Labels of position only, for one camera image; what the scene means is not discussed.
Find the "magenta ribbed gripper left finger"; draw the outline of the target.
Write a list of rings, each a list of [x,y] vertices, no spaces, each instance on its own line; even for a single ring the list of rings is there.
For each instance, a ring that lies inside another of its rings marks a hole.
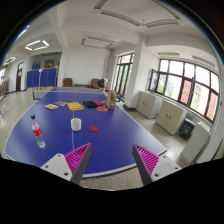
[[[87,143],[67,154],[56,154],[41,168],[76,185],[79,185],[92,153],[91,144]]]

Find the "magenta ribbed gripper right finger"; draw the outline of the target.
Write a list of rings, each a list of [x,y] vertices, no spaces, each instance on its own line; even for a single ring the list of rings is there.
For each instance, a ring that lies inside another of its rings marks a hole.
[[[132,154],[143,185],[148,185],[181,170],[181,167],[167,155],[158,156],[136,144],[133,145]]]

